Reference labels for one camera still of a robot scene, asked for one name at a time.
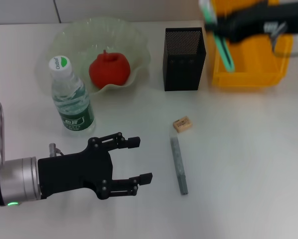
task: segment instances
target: yellow tray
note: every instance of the yellow tray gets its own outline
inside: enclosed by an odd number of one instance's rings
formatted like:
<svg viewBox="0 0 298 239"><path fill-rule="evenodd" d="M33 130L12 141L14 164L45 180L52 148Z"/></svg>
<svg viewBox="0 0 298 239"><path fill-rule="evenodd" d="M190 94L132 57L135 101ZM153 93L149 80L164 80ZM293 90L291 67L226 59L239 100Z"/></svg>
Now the yellow tray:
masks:
<svg viewBox="0 0 298 239"><path fill-rule="evenodd" d="M258 0L213 0L217 14L228 14L234 9L250 6ZM270 0L269 4L278 4ZM269 87L278 84L285 76L289 58L276 57L268 36L254 36L239 44L227 42L231 52L235 72L225 70L219 52L215 52L212 84L218 87ZM284 35L279 38L276 51L290 53L293 37Z"/></svg>

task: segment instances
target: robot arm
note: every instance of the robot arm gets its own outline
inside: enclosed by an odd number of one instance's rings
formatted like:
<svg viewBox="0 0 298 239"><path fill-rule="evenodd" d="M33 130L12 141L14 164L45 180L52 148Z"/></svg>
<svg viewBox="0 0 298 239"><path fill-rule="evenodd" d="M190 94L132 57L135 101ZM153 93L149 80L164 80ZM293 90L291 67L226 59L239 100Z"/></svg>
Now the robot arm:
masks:
<svg viewBox="0 0 298 239"><path fill-rule="evenodd" d="M205 24L205 29L231 43L257 34L298 34L298 2L268 5L262 1L229 15L217 16L217 23Z"/></svg>
<svg viewBox="0 0 298 239"><path fill-rule="evenodd" d="M140 138L116 133L88 140L87 148L70 155L21 158L4 163L3 114L0 104L0 206L45 199L52 194L89 188L99 199L135 196L138 185L151 183L152 174L113 180L109 151L139 147Z"/></svg>

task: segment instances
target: white table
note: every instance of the white table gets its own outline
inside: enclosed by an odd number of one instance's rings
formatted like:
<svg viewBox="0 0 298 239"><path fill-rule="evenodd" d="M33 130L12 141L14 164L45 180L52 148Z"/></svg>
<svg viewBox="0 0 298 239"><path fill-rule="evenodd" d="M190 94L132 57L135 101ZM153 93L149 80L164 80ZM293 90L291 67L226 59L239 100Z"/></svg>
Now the white table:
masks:
<svg viewBox="0 0 298 239"><path fill-rule="evenodd" d="M135 23L149 38L150 75L129 89L92 99L95 136L121 131L140 148L112 151L114 178L152 172L136 197L98 200L88 189L0 208L0 239L298 239L298 59L281 84L262 93L164 92L166 27L198 22ZM68 136L50 96L44 59L64 24L0 25L0 102L6 159L65 154L87 138ZM189 195L180 196L169 144L179 135Z"/></svg>

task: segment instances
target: eraser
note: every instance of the eraser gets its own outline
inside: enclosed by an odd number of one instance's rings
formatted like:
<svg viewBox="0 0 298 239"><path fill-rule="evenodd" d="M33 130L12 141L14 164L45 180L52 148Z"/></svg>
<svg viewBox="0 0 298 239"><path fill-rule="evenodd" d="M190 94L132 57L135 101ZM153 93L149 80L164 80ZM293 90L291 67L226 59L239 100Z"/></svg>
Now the eraser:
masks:
<svg viewBox="0 0 298 239"><path fill-rule="evenodd" d="M177 130L178 133L184 132L185 130L192 127L192 122L187 116L178 119L173 122L173 127Z"/></svg>

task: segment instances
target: clear glass bowl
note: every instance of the clear glass bowl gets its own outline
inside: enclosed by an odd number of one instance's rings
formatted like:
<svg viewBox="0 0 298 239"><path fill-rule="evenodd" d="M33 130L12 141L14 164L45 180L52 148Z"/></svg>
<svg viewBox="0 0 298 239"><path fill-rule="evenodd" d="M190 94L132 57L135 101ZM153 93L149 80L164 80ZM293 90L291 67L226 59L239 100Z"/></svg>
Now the clear glass bowl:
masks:
<svg viewBox="0 0 298 239"><path fill-rule="evenodd" d="M54 56L67 56L88 93L95 95L108 89L127 87L135 81L138 70L150 63L147 42L147 38L129 22L110 17L89 18L71 23L59 32L46 58L49 61ZM131 73L123 86L107 85L99 89L91 82L89 66L104 50L122 53L127 58Z"/></svg>

